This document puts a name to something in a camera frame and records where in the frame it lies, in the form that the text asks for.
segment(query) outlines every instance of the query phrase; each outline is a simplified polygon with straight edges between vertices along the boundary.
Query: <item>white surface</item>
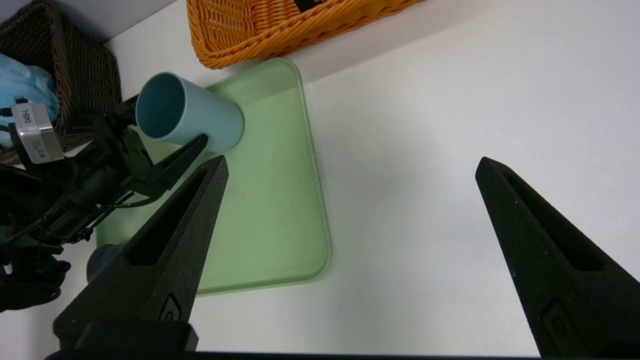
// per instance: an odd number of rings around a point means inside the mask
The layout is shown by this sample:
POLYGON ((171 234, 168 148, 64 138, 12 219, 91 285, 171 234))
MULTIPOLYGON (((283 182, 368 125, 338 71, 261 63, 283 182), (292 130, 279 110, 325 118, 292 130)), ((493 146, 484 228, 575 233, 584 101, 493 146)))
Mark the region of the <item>white surface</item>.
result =
MULTIPOLYGON (((198 348, 536 355, 474 180, 481 156, 640 277, 639 10, 429 0, 290 56, 324 165, 333 262, 312 284, 198 298, 198 348)), ((182 1, 109 46, 125 97, 157 72, 208 85, 248 66, 202 67, 182 1)), ((0 322, 25 336, 53 317, 0 322)))

